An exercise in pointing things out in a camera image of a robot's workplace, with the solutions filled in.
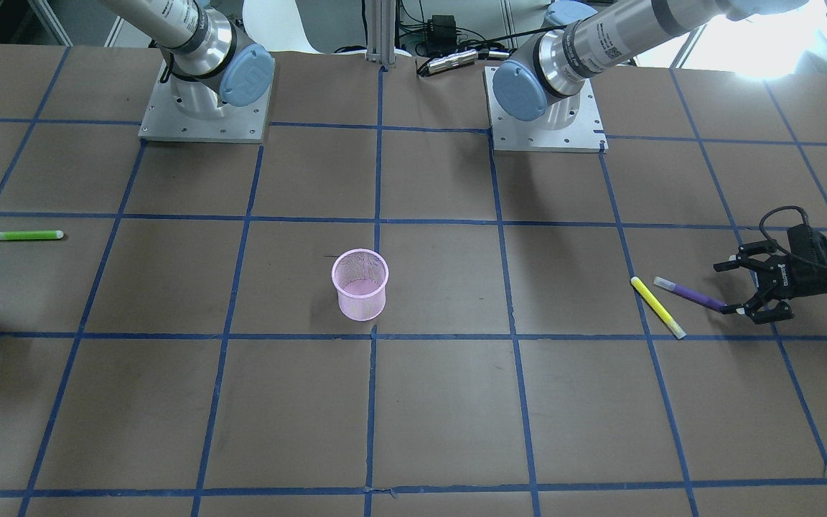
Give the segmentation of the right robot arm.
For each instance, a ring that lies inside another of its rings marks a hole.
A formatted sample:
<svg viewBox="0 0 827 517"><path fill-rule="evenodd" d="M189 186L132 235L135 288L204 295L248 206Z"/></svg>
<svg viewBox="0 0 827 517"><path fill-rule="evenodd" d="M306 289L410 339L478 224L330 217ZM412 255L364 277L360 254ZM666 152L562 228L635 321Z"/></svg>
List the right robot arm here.
<svg viewBox="0 0 827 517"><path fill-rule="evenodd" d="M103 4L157 43L171 75L200 82L229 106L259 101L272 85L273 56L207 2Z"/></svg>

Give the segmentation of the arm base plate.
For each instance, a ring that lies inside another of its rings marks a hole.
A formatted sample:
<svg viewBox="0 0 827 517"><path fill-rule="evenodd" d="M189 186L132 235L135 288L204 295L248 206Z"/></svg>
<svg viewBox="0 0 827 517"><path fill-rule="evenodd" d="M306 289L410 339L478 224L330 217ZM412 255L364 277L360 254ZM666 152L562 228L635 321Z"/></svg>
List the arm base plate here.
<svg viewBox="0 0 827 517"><path fill-rule="evenodd" d="M197 81L160 67L138 135L161 143L262 144L273 88L246 107L223 102Z"/></svg>
<svg viewBox="0 0 827 517"><path fill-rule="evenodd" d="M535 121L505 112L492 92L496 67L485 68L487 108L496 150L513 152L598 153L609 148L590 80L574 97L554 103Z"/></svg>

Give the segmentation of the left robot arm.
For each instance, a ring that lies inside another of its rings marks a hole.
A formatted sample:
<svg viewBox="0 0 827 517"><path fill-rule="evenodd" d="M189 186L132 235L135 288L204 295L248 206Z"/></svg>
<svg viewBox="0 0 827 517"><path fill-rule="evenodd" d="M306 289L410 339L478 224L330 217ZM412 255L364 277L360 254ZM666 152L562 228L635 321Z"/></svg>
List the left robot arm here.
<svg viewBox="0 0 827 517"><path fill-rule="evenodd" d="M526 128L567 107L588 82L656 48L693 32L722 14L732 21L781 14L800 1L620 1L601 11L580 2L557 1L540 29L515 54L486 69L488 106L516 127ZM795 207L800 222L781 246L759 223L762 240L740 245L715 271L754 272L756 292L741 304L726 304L701 292L656 277L654 284L725 315L745 315L756 324L791 320L791 300L827 294L827 238Z"/></svg>

